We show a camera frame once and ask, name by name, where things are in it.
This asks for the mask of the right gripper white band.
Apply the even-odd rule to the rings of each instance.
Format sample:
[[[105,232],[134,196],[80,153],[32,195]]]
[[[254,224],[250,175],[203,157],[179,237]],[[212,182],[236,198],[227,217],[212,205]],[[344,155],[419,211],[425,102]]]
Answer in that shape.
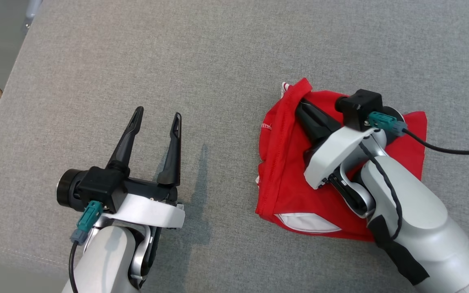
[[[306,99],[305,109],[297,107],[296,119],[311,143],[305,152],[304,176],[313,189],[323,186],[341,165],[352,169],[365,160],[367,156],[359,148],[360,143],[374,155],[387,155],[386,146],[396,139],[381,129],[360,132],[343,126]]]

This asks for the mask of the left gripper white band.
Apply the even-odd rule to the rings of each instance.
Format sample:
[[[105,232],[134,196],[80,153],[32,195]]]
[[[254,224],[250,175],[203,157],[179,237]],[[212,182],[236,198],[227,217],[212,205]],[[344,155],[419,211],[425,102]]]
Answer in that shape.
[[[125,175],[130,174],[129,162],[134,139],[140,131],[144,107],[135,109],[119,142],[116,145],[107,169],[117,169]],[[95,225],[105,225],[107,220],[123,221],[141,226],[182,228],[185,219],[184,206],[177,202],[181,178],[181,127],[182,117],[175,113],[170,143],[157,183],[141,179],[127,178],[124,182],[123,202],[116,213],[105,211]],[[76,188],[82,182],[87,171],[69,169],[60,178],[57,185],[57,201],[61,206],[83,212],[85,204],[79,198]]]

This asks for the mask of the red basketball jersey white trim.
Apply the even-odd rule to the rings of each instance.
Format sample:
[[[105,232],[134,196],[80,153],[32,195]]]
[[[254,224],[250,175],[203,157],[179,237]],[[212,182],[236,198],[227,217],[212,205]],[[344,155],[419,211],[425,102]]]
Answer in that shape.
[[[311,143],[299,122],[294,106],[306,98],[337,122],[335,110],[340,93],[313,91],[309,80],[283,82],[281,97],[266,114],[259,137],[259,188],[256,213],[281,228],[303,235],[372,242],[366,220],[355,215],[341,194],[330,184],[313,189],[305,180],[304,153]]]

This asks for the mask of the grey partition frame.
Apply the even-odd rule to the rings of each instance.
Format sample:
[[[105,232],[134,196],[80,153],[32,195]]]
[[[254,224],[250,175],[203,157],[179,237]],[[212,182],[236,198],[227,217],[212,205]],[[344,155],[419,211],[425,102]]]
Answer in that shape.
[[[30,26],[37,15],[40,5],[42,4],[43,0],[28,0],[28,5],[25,12],[25,19],[23,30],[24,33],[28,33]]]

